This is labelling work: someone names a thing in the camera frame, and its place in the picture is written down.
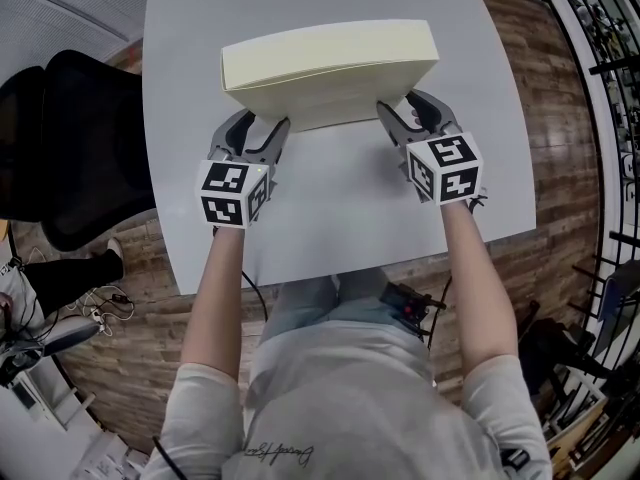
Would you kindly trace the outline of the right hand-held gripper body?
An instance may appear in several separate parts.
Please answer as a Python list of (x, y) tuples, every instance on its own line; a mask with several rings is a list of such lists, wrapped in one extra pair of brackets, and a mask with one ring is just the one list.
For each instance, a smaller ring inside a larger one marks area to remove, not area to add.
[(409, 143), (406, 159), (408, 179), (422, 202), (443, 206), (480, 193), (484, 161), (469, 132)]

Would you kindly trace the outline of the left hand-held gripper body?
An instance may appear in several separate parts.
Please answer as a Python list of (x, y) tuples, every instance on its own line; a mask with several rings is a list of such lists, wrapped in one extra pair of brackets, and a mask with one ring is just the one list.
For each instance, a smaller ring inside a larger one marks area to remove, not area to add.
[(230, 160), (200, 162), (195, 196), (204, 222), (217, 228), (247, 229), (275, 187), (275, 166)]

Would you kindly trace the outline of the pale yellow box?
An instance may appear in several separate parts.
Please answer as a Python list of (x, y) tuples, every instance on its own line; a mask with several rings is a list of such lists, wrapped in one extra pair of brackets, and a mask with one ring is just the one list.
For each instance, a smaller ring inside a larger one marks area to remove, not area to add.
[(294, 132), (372, 120), (396, 107), (436, 65), (425, 20), (317, 25), (226, 46), (224, 92), (266, 122)]

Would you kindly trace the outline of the person's right forearm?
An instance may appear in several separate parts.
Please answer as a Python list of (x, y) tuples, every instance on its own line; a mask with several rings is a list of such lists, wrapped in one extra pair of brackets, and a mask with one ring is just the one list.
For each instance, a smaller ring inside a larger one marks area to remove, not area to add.
[(468, 206), (441, 207), (463, 372), (518, 352), (515, 313)]

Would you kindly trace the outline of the person's left forearm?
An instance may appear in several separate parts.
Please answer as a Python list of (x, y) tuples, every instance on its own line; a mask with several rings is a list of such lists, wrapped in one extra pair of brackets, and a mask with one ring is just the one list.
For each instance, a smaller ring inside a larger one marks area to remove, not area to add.
[(213, 238), (181, 350), (236, 380), (241, 358), (241, 284), (245, 231), (221, 228)]

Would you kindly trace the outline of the person's light blue jeans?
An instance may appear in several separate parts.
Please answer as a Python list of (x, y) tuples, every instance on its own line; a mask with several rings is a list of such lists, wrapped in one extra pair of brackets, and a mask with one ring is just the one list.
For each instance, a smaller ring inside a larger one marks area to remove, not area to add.
[(313, 351), (326, 356), (415, 356), (426, 346), (400, 310), (382, 301), (388, 278), (380, 268), (289, 282), (265, 324), (263, 351)]

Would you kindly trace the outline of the black battery pack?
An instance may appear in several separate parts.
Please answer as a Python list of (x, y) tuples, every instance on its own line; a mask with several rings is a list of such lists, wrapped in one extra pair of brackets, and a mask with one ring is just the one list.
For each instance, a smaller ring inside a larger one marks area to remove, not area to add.
[(429, 314), (429, 309), (444, 310), (446, 308), (443, 302), (435, 300), (429, 294), (421, 294), (407, 285), (391, 282), (387, 283), (380, 301), (392, 307), (394, 318), (416, 334), (420, 340), (431, 335), (430, 331), (425, 331), (421, 327), (422, 321)]

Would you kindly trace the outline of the black office chair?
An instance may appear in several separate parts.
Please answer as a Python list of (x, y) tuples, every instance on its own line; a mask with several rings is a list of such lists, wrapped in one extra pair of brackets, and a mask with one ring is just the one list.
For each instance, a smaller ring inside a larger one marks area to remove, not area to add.
[(71, 252), (154, 206), (139, 75), (65, 50), (0, 84), (0, 219)]

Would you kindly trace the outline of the black metal railing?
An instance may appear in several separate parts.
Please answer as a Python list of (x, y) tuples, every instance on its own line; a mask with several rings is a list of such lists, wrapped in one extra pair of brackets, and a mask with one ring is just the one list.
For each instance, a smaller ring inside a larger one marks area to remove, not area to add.
[(568, 42), (585, 91), (599, 173), (598, 236), (587, 277), (581, 356), (561, 378), (545, 424), (562, 478), (640, 423), (640, 374), (622, 379), (640, 355), (640, 0), (541, 0)]

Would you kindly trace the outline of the grey stool seat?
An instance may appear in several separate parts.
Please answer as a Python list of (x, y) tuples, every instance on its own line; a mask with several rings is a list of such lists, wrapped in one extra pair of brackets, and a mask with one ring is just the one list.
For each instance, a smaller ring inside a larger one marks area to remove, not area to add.
[(0, 387), (8, 387), (17, 375), (41, 359), (81, 344), (100, 331), (100, 325), (83, 316), (69, 316), (34, 334), (7, 331), (0, 339)]

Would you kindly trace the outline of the person's white t-shirt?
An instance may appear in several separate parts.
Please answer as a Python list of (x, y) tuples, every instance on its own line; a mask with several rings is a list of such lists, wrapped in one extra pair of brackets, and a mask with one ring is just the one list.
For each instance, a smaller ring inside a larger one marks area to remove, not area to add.
[(517, 358), (475, 367), (454, 405), (426, 349), (388, 325), (330, 321), (257, 350), (249, 390), (182, 365), (141, 480), (552, 480)]

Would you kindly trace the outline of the white shelf unit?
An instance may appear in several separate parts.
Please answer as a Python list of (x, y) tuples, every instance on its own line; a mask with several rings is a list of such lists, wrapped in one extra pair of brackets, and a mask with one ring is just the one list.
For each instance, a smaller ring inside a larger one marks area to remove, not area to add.
[(0, 480), (139, 480), (148, 456), (88, 412), (47, 359), (0, 387)]

